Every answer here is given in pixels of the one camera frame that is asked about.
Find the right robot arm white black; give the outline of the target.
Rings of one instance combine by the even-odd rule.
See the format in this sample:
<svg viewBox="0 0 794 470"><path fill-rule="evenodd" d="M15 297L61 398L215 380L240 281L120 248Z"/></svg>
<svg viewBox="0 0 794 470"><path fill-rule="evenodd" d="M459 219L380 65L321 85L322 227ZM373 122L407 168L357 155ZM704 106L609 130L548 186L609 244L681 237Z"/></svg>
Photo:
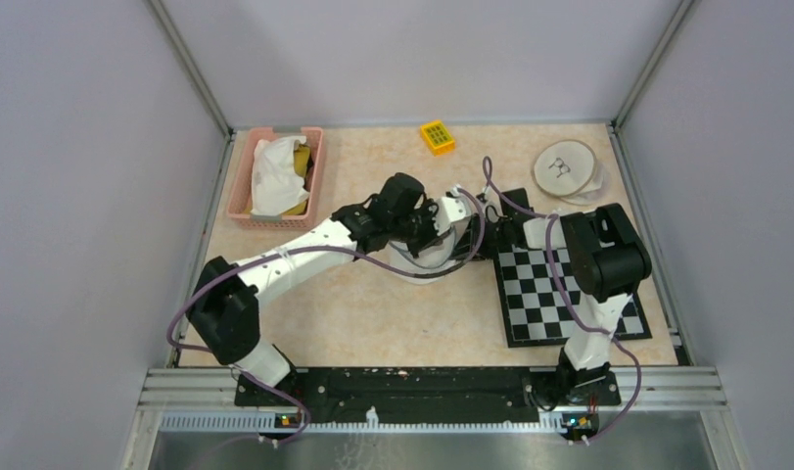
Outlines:
<svg viewBox="0 0 794 470"><path fill-rule="evenodd" d="M454 254L480 258L516 247L540 253L545 292L536 308L564 307L574 327L559 353L555 389L568 403L581 403L610 368L610 349L626 305L651 274L648 252L620 204L593 211L537 215L525 190L501 197L502 215L481 211L468 219Z"/></svg>

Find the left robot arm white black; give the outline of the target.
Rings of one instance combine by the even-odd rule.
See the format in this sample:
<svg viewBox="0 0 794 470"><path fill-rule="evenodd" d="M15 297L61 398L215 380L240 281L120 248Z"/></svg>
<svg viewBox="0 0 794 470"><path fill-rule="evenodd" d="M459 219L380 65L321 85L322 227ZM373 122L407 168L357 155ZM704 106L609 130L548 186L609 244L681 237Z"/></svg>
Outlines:
<svg viewBox="0 0 794 470"><path fill-rule="evenodd" d="M185 315L204 348L224 366L258 379L258 392L283 404L295 392L292 364L263 339L263 308L307 279L401 243L411 256L440 242L467 216L461 193L438 199L414 177L398 172L364 202L335 210L298 238L239 261L208 261Z"/></svg>

